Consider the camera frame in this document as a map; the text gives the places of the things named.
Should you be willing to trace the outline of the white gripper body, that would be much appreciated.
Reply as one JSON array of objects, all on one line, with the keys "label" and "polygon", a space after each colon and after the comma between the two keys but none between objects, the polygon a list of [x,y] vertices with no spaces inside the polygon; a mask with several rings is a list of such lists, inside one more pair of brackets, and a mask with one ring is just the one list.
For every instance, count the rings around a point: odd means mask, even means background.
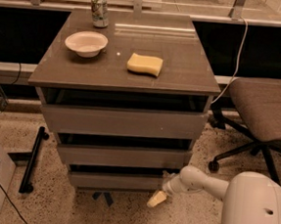
[{"label": "white gripper body", "polygon": [[182,193],[180,176],[174,173],[164,172],[163,190],[168,196]]}]

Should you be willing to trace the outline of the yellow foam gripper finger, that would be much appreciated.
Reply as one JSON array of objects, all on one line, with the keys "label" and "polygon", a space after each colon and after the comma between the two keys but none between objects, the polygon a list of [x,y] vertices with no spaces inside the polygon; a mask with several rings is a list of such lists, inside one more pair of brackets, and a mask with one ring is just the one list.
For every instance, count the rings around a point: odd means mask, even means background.
[{"label": "yellow foam gripper finger", "polygon": [[156,205],[164,202],[167,198],[167,195],[164,191],[156,190],[151,198],[147,201],[147,206],[152,208]]}]

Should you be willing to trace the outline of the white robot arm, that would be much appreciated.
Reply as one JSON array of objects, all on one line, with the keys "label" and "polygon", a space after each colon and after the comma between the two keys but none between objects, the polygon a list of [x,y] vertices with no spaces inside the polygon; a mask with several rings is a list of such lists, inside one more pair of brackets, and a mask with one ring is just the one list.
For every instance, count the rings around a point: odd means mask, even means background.
[{"label": "white robot arm", "polygon": [[167,197],[202,190],[223,202],[221,224],[281,224],[281,186],[251,171],[227,182],[188,165],[176,174],[165,173],[162,187],[153,193],[147,205],[154,207]]}]

